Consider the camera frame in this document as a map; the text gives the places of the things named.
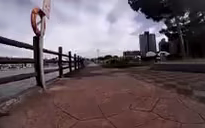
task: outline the paved walkway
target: paved walkway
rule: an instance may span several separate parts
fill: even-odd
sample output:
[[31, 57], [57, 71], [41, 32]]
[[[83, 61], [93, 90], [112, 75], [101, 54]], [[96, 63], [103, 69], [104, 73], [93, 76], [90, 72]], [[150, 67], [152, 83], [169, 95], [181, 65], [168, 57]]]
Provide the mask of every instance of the paved walkway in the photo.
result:
[[88, 67], [28, 98], [0, 123], [2, 128], [205, 128], [205, 95], [184, 83], [198, 75], [205, 78]]

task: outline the sky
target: sky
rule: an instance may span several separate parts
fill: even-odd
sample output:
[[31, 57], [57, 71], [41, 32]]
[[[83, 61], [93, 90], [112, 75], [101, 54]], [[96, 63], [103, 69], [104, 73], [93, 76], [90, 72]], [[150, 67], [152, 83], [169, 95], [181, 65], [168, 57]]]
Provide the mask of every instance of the sky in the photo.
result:
[[[35, 35], [30, 23], [31, 10], [42, 7], [43, 0], [0, 0], [0, 36], [32, 44]], [[165, 25], [134, 12], [127, 0], [51, 0], [50, 19], [46, 21], [44, 48], [84, 57], [121, 56], [126, 50], [139, 50], [138, 35], [156, 34]], [[32, 57], [32, 52], [0, 44], [0, 56]]]

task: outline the distant building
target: distant building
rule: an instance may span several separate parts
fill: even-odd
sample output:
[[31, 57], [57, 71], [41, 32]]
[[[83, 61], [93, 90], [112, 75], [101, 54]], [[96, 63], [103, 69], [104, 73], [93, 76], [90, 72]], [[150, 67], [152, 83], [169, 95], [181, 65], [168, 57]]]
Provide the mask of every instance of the distant building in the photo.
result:
[[165, 51], [165, 52], [170, 52], [170, 43], [166, 42], [165, 39], [162, 39], [159, 43], [159, 50]]
[[125, 51], [123, 52], [123, 57], [126, 58], [137, 58], [141, 55], [140, 51]]
[[156, 35], [145, 32], [139, 36], [141, 56], [146, 57], [147, 52], [156, 53]]

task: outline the wooden fence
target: wooden fence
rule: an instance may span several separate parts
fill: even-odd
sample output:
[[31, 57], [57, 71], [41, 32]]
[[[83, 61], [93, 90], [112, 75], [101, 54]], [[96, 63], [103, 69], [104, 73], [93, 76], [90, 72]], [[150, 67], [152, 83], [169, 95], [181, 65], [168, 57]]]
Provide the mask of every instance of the wooden fence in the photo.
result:
[[[6, 58], [6, 57], [0, 57], [0, 64], [24, 64], [24, 63], [30, 63], [34, 64], [35, 72], [32, 73], [27, 73], [27, 74], [19, 74], [19, 75], [13, 75], [13, 76], [7, 76], [0, 78], [0, 84], [6, 84], [9, 82], [15, 82], [15, 81], [20, 81], [24, 79], [28, 79], [31, 77], [36, 77], [37, 85], [44, 88], [44, 85], [42, 85], [42, 82], [44, 83], [44, 79], [42, 81], [42, 76], [41, 76], [41, 68], [40, 68], [40, 60], [42, 57], [39, 55], [39, 37], [34, 37], [33, 38], [33, 45], [7, 39], [4, 37], [0, 36], [0, 44], [8, 45], [8, 46], [13, 46], [17, 48], [24, 48], [27, 50], [32, 50], [34, 54], [34, 58]], [[72, 53], [69, 51], [68, 54], [64, 54], [62, 47], [58, 48], [58, 52], [51, 51], [48, 49], [43, 49], [44, 53], [51, 54], [51, 55], [56, 55], [58, 56], [58, 60], [45, 60], [44, 63], [56, 63], [58, 64], [57, 69], [47, 69], [44, 70], [44, 74], [48, 73], [53, 73], [53, 72], [59, 72], [59, 77], [63, 77], [63, 70], [64, 69], [69, 69], [70, 72], [73, 72], [74, 70], [78, 70], [80, 68], [84, 67], [84, 59], [81, 58], [80, 56], [77, 56], [74, 54], [72, 56]]]

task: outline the tall building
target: tall building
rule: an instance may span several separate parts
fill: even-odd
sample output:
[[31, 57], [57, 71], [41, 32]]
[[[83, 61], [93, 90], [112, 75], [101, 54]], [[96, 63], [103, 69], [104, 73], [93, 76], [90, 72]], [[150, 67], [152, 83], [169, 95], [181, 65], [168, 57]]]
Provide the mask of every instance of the tall building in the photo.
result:
[[150, 34], [149, 32], [145, 32], [144, 34], [140, 35], [140, 51], [141, 56], [146, 57], [147, 52], [154, 52], [156, 53], [156, 35]]

